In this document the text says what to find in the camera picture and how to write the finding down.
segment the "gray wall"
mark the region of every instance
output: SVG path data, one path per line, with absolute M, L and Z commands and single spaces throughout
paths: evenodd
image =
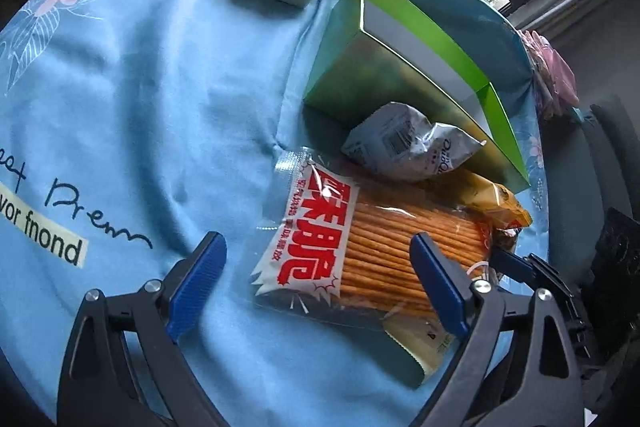
M 575 74 L 581 108 L 614 92 L 640 134 L 640 0 L 609 0 L 552 45 Z

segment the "red and white label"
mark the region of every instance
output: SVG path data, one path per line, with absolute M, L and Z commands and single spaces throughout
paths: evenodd
M 309 161 L 294 178 L 287 210 L 254 274 L 256 295 L 290 289 L 321 297 L 340 295 L 358 186 Z

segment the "blue fabric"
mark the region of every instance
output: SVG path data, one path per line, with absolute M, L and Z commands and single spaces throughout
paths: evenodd
M 89 241 L 80 268 L 0 216 L 0 347 L 47 415 L 84 293 L 162 279 L 207 230 L 225 236 L 228 262 L 180 345 L 234 427 L 397 426 L 420 409 L 436 378 L 409 387 L 415 367 L 384 333 L 258 308 L 238 291 L 251 292 L 242 259 L 277 156 L 298 145 L 337 152 L 344 137 L 302 109 L 336 1 L 299 10 L 275 0 L 30 0 L 2 31 L 0 182 Z M 484 1 L 412 1 L 437 12 L 478 63 L 494 58 L 481 67 L 500 88 L 534 183 L 519 195 L 536 224 L 518 251 L 545 257 L 545 177 L 522 46 Z M 476 23 L 456 15 L 465 11 Z M 74 196 L 61 184 L 84 209 L 53 205 Z M 112 233 L 98 227 L 107 220 Z M 124 228 L 130 241 L 111 237 Z

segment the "screw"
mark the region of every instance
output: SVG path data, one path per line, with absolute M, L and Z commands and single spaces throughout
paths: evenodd
M 89 290 L 84 294 L 84 300 L 89 302 L 97 301 L 100 298 L 100 290 Z
M 478 293 L 489 293 L 491 291 L 491 283 L 484 279 L 478 279 L 474 282 L 474 288 Z
M 536 295 L 538 296 L 538 299 L 540 299 L 541 301 L 550 301 L 551 299 L 554 298 L 551 292 L 546 288 L 540 288 L 538 291 L 536 291 Z
M 162 282 L 158 279 L 151 279 L 145 282 L 145 292 L 156 293 L 162 287 Z

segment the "green box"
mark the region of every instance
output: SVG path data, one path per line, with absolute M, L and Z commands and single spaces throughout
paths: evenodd
M 451 37 L 408 0 L 339 0 L 305 103 L 353 128 L 388 102 L 486 140 L 465 166 L 513 192 L 529 187 L 494 86 Z

